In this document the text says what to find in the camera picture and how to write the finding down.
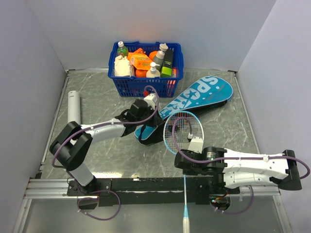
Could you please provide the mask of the orange snack box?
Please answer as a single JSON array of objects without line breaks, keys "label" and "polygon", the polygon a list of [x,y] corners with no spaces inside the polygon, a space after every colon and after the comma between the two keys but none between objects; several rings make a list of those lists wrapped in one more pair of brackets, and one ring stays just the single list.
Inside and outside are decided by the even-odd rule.
[{"label": "orange snack box", "polygon": [[152,60],[146,55],[142,48],[134,52],[128,52],[127,59],[138,70],[149,70]]}]

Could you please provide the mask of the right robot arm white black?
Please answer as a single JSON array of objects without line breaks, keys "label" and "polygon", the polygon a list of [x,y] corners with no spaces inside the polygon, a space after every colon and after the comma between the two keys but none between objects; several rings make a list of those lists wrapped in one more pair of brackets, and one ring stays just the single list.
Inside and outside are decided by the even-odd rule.
[{"label": "right robot arm white black", "polygon": [[252,154],[218,147],[206,147],[201,153],[181,150],[174,166],[184,175],[209,175],[212,185],[235,189],[248,185],[273,185],[287,191],[302,189],[293,150],[279,154]]}]

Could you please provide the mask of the white cloth pouch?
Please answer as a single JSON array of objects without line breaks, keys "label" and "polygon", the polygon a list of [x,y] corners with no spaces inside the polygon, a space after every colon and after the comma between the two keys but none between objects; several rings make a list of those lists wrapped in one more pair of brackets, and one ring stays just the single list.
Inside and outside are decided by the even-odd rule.
[{"label": "white cloth pouch", "polygon": [[114,62],[114,74],[117,77],[131,77],[132,76],[132,66],[127,57],[119,55],[115,58]]}]

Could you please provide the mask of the blue sport racket bag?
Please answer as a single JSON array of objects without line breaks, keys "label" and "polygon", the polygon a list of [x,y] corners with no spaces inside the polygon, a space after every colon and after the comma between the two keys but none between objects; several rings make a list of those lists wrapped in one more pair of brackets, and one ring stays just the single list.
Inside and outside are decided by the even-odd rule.
[{"label": "blue sport racket bag", "polygon": [[217,76],[205,76],[186,88],[175,99],[159,110],[163,122],[159,126],[141,126],[135,130],[135,138],[148,146],[163,140],[167,118],[178,111],[188,111],[200,116],[214,108],[224,106],[233,96],[232,85]]}]

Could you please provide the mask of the white pump lotion bottle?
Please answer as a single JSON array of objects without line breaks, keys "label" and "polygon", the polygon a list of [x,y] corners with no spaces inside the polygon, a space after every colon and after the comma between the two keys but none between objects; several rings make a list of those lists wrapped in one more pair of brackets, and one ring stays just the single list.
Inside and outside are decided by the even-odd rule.
[{"label": "white pump lotion bottle", "polygon": [[158,64],[156,64],[155,62],[151,62],[150,63],[150,69],[147,71],[146,73],[146,77],[147,78],[156,78],[156,77],[160,77],[160,71],[157,70],[157,66],[159,66]]}]

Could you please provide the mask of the white shuttlecock tube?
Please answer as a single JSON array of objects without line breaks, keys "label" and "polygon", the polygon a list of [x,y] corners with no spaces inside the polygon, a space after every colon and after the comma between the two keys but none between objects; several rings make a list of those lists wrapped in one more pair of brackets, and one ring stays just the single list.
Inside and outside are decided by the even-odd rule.
[{"label": "white shuttlecock tube", "polygon": [[80,103],[80,93],[78,91],[68,92],[68,115],[67,121],[75,121],[81,124],[81,103]]}]

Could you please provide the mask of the orange round fruit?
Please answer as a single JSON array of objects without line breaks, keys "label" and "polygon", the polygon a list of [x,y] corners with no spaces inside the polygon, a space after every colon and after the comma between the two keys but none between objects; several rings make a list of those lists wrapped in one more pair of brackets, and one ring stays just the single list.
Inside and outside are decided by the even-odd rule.
[{"label": "orange round fruit", "polygon": [[135,71],[135,76],[137,78],[146,78],[148,70],[141,70],[141,69],[136,69]]}]

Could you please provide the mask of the black green carton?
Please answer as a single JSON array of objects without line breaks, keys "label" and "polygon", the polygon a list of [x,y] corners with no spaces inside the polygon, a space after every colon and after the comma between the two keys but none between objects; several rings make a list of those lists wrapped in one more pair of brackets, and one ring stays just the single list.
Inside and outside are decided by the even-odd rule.
[{"label": "black green carton", "polygon": [[173,50],[168,49],[163,58],[163,64],[160,72],[161,78],[168,78],[172,74]]}]

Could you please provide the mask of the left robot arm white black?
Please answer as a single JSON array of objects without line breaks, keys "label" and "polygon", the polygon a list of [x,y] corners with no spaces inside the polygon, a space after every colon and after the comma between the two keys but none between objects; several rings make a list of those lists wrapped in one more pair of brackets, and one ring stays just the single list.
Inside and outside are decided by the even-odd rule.
[{"label": "left robot arm white black", "polygon": [[50,145],[49,150],[54,155],[52,165],[57,167],[57,160],[86,193],[98,190],[97,179],[84,163],[90,146],[110,138],[127,136],[140,125],[160,124],[162,119],[157,108],[157,96],[149,94],[135,100],[129,109],[109,121],[91,125],[69,122]]}]

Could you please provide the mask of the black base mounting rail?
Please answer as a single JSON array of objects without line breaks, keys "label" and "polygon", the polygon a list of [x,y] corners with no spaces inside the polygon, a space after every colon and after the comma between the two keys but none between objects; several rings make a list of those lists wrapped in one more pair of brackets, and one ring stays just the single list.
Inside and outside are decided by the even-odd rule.
[{"label": "black base mounting rail", "polygon": [[183,203],[184,191],[189,203],[209,204],[209,199],[224,194],[239,194],[240,189],[228,189],[214,183],[212,177],[171,178],[99,178],[94,187],[78,187],[69,182],[69,197],[99,198],[99,206],[128,204]]}]

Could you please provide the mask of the badminton racket white grip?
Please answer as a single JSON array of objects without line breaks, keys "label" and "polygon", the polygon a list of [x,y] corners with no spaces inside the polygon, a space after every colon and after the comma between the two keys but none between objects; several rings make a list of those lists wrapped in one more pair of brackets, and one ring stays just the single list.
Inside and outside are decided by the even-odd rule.
[{"label": "badminton racket white grip", "polygon": [[187,150],[194,136],[204,139],[202,124],[193,113],[178,111],[167,118],[163,141],[171,153],[177,154],[178,149]]}]

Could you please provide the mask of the green bottle white cap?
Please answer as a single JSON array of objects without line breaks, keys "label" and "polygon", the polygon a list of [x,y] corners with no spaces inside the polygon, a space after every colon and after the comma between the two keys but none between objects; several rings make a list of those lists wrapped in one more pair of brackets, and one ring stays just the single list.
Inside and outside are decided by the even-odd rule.
[{"label": "green bottle white cap", "polygon": [[118,42],[117,56],[127,57],[128,48],[124,45],[122,41]]}]

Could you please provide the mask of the blue plastic shopping basket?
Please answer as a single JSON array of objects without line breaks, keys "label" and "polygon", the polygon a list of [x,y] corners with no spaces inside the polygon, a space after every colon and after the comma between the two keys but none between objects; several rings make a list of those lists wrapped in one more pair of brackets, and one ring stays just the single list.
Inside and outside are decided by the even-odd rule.
[{"label": "blue plastic shopping basket", "polygon": [[115,76],[114,61],[117,56],[118,42],[115,42],[109,57],[108,77],[114,82],[115,87],[122,97],[142,97],[147,85],[153,86],[161,98],[171,98],[175,94],[178,82],[183,79],[184,59],[182,47],[179,43],[167,43],[173,51],[172,67],[176,70],[175,77],[169,78],[137,78]]}]

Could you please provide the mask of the grey bottle beige cap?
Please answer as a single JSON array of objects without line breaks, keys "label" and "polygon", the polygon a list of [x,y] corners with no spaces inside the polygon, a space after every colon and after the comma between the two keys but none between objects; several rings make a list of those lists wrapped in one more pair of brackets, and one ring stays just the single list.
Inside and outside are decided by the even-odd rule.
[{"label": "grey bottle beige cap", "polygon": [[157,51],[155,57],[153,58],[153,62],[156,63],[156,69],[158,71],[161,70],[163,65],[163,60],[165,56],[165,52],[168,50],[168,46],[166,43],[162,43],[159,45],[159,50]]}]

